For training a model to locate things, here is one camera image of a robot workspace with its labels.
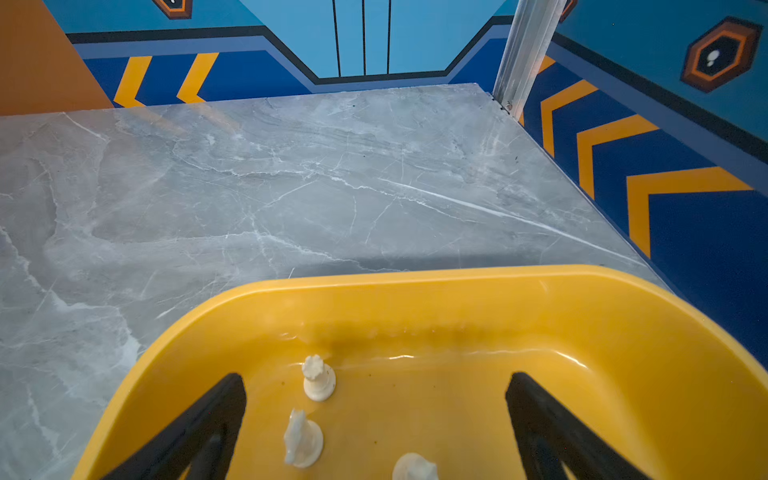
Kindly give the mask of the white chess piece knight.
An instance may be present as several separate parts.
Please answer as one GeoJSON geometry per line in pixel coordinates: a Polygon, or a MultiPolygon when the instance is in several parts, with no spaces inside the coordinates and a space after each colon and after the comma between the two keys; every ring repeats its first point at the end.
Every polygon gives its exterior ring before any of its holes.
{"type": "Polygon", "coordinates": [[[291,411],[283,439],[286,450],[284,462],[299,469],[316,463],[324,447],[320,426],[308,419],[303,410],[291,411]]]}

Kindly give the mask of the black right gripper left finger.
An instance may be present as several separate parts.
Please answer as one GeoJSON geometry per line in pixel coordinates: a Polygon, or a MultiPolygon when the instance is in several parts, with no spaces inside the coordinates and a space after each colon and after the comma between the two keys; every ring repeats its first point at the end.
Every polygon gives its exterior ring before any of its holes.
{"type": "Polygon", "coordinates": [[[107,479],[224,479],[247,406],[243,379],[223,377],[107,479]]]}

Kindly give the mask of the white chess piece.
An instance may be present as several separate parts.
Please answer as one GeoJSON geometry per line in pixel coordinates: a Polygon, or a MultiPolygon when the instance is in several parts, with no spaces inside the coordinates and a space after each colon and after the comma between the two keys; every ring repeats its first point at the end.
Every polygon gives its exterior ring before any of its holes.
{"type": "Polygon", "coordinates": [[[406,453],[397,460],[392,479],[438,480],[437,465],[417,453],[406,453]]]}

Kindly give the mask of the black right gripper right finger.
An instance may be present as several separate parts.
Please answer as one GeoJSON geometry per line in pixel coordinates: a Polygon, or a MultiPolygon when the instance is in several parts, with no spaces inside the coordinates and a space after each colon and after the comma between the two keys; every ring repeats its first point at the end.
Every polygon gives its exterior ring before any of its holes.
{"type": "Polygon", "coordinates": [[[505,400],[528,479],[647,477],[530,375],[513,373],[505,400]]]}

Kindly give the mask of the white chess piece rook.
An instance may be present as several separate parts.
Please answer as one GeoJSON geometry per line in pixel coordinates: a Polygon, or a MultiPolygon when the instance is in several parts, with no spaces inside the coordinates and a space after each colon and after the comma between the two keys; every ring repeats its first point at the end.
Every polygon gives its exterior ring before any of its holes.
{"type": "Polygon", "coordinates": [[[319,355],[308,356],[301,370],[306,396],[315,402],[328,400],[336,388],[335,371],[319,355]]]}

